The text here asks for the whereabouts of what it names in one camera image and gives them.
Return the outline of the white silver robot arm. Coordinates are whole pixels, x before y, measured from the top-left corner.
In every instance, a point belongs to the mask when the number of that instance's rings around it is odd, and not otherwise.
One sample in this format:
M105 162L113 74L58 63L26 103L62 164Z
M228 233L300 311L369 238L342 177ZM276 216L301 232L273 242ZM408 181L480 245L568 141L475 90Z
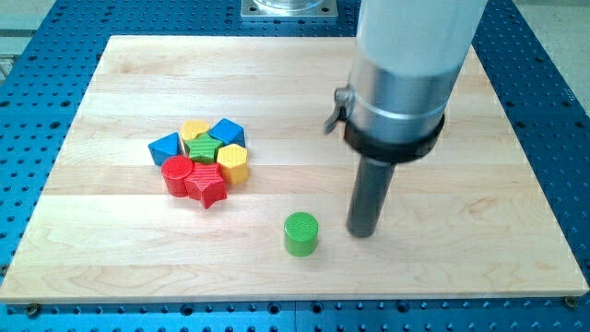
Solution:
M324 123L366 158L401 163L436 144L486 0L363 0L348 84Z

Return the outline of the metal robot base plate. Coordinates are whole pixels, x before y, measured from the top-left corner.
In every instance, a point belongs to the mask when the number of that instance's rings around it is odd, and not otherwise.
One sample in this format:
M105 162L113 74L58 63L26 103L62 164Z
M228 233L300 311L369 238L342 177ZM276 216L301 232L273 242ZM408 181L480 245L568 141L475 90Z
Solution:
M336 0L241 0L242 18L335 18Z

